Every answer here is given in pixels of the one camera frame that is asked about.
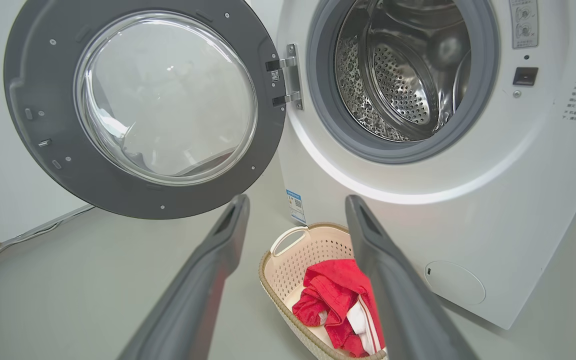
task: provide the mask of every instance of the stainless steel drum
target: stainless steel drum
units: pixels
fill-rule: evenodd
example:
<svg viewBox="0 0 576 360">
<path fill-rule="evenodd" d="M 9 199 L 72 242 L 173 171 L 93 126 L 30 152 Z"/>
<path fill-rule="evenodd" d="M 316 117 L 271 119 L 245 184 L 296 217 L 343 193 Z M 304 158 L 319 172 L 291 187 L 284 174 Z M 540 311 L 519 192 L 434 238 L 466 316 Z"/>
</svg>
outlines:
<svg viewBox="0 0 576 360">
<path fill-rule="evenodd" d="M 357 0 L 334 55 L 343 103 L 359 125 L 382 139 L 428 139 L 464 98 L 470 48 L 452 1 Z"/>
</svg>

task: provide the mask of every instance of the red clothing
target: red clothing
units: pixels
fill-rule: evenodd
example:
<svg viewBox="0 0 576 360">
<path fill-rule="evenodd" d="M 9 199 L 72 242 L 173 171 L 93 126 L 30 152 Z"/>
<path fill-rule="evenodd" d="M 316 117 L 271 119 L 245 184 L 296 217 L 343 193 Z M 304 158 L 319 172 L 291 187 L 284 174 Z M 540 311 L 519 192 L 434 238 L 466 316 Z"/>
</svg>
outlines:
<svg viewBox="0 0 576 360">
<path fill-rule="evenodd" d="M 384 342 L 382 326 L 377 316 L 377 305 L 370 280 L 361 272 L 355 260 L 326 260 L 314 264 L 306 270 L 303 279 L 306 287 L 294 306 L 295 314 L 306 326 L 320 326 L 320 312 L 327 312 L 324 324 L 335 349 L 350 352 L 355 358 L 368 356 L 362 347 L 361 339 L 354 333 L 346 318 L 348 310 L 361 295 L 372 318 L 380 344 Z"/>
</svg>

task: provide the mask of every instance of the open washing machine door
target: open washing machine door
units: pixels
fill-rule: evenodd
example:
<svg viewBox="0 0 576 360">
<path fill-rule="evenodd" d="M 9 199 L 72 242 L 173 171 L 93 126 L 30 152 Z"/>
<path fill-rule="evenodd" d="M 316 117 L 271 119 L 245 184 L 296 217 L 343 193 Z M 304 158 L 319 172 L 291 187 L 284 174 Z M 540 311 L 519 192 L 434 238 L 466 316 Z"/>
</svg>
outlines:
<svg viewBox="0 0 576 360">
<path fill-rule="evenodd" d="M 62 187 L 116 214 L 174 219 L 263 173 L 290 61 L 244 1 L 28 0 L 4 84 L 23 143 Z"/>
<path fill-rule="evenodd" d="M 576 212 L 576 1 L 253 0 L 299 48 L 292 217 L 359 194 L 432 291 L 514 323 Z"/>
</svg>

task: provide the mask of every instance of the metal hinge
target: metal hinge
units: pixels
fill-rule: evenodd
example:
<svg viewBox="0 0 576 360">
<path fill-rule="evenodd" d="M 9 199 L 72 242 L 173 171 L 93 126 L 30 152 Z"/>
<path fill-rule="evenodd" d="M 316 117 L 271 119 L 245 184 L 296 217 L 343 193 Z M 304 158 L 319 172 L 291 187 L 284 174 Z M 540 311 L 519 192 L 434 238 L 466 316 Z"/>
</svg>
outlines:
<svg viewBox="0 0 576 360">
<path fill-rule="evenodd" d="M 287 103 L 294 103 L 299 110 L 304 109 L 302 103 L 302 84 L 299 80 L 299 56 L 297 54 L 297 44 L 291 43 L 286 46 L 288 57 L 285 59 L 268 61 L 265 63 L 265 70 L 272 72 L 272 79 L 279 80 L 279 71 L 283 72 L 286 86 L 286 96 L 279 96 L 272 99 L 272 105 L 280 107 Z"/>
</svg>

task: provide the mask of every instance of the white laundry basket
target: white laundry basket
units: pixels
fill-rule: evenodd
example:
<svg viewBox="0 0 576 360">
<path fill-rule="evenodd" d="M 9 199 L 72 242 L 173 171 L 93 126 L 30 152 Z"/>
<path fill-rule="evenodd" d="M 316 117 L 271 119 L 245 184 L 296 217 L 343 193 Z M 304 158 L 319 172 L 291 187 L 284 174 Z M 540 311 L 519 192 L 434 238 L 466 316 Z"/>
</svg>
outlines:
<svg viewBox="0 0 576 360">
<path fill-rule="evenodd" d="M 294 243 L 277 252 L 290 235 L 302 233 Z M 320 360 L 350 360 L 347 351 L 332 347 L 324 326 L 308 327 L 293 314 L 293 305 L 304 290 L 304 275 L 311 265 L 333 259 L 354 259 L 348 230 L 333 223 L 291 228 L 279 236 L 259 264 L 259 279 L 292 332 Z M 387 360 L 380 350 L 364 360 Z"/>
</svg>

